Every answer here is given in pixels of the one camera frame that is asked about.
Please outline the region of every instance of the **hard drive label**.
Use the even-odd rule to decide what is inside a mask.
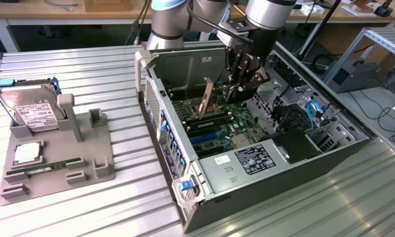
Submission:
[[[249,175],[274,166],[273,160],[261,145],[240,150],[234,154],[245,173]]]
[[[15,110],[29,128],[57,124],[49,103],[15,106]]]

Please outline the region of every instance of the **table leg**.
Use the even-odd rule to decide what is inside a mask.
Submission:
[[[304,44],[303,44],[301,48],[297,50],[297,52],[296,52],[299,55],[300,55],[300,52],[303,52],[304,49],[307,48],[307,46],[308,46],[308,42],[309,42],[311,38],[313,38],[313,36],[315,36],[315,32],[316,32],[317,29],[319,29],[319,26],[320,26],[320,23],[316,23],[313,29],[309,31],[309,35],[308,35],[308,37],[307,37],[307,39],[305,39],[305,41],[304,41]]]
[[[46,37],[51,37],[51,31],[49,25],[42,25],[43,33]]]
[[[0,40],[7,53],[19,52],[6,20],[0,19]]]

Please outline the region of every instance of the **metal bracket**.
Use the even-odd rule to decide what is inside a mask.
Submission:
[[[141,70],[140,67],[148,69],[152,62],[152,54],[148,50],[141,50],[134,53],[134,79],[136,79],[136,92],[141,91]]]

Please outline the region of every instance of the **white sticker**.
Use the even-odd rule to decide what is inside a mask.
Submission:
[[[15,106],[15,110],[27,128],[57,124],[49,103]]]
[[[225,163],[225,162],[229,162],[229,158],[228,158],[226,155],[224,155],[224,156],[221,156],[221,157],[216,157],[216,158],[214,158],[214,162],[216,162],[217,165],[220,165],[220,164],[222,164],[222,163]]]
[[[212,61],[212,57],[202,57],[201,58],[202,63],[206,63],[206,62],[210,62],[210,61]]]
[[[206,126],[209,126],[212,124],[213,124],[213,122],[208,122],[208,123],[200,124],[197,127],[206,127]]]
[[[46,168],[42,168],[42,169],[35,169],[35,170],[27,171],[26,174],[37,174],[37,173],[42,173],[42,172],[46,172],[46,171],[50,171],[50,170],[51,170],[51,168],[46,167]]]

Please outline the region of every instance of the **aluminum workbench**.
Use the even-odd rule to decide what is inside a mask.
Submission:
[[[7,53],[0,79],[59,80],[74,112],[109,118],[116,178],[0,206],[0,236],[181,236],[181,223],[134,93],[133,53],[120,46]],[[0,177],[9,118],[0,106]],[[188,237],[395,237],[395,153],[379,140],[325,176]]]

